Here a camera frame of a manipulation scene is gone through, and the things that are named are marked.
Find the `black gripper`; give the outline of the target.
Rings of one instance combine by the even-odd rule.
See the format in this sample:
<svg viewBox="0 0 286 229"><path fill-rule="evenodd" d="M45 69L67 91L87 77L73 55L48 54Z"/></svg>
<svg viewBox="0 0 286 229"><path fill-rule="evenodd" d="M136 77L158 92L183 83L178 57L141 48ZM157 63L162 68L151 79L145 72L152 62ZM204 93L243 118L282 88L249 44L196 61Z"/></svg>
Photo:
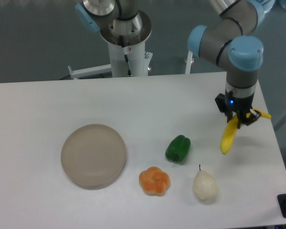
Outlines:
<svg viewBox="0 0 286 229"><path fill-rule="evenodd" d="M237 114L238 129L240 129L243 125L251 125L261 117L261 112L251 109L253 94L248 97L237 98L234 96L232 91L225 91L225 95L217 95L215 102L219 111L225 114L227 122L233 118L233 112Z"/></svg>

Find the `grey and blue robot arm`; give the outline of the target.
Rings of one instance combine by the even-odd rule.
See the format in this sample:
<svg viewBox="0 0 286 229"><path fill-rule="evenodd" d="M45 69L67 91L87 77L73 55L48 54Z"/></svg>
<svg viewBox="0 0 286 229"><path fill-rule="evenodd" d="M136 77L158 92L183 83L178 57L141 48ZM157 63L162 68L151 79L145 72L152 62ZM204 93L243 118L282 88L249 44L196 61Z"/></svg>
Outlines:
<svg viewBox="0 0 286 229"><path fill-rule="evenodd" d="M255 86L263 62L263 44L250 33L262 22L264 9L254 0L213 0L221 21L212 28L195 27L189 34L190 53L226 71L225 92L215 101L227 122L237 128L258 120L252 107ZM75 12L92 33L99 32L111 45L110 62L114 77L147 75L144 46L152 25L136 0L82 0Z"/></svg>

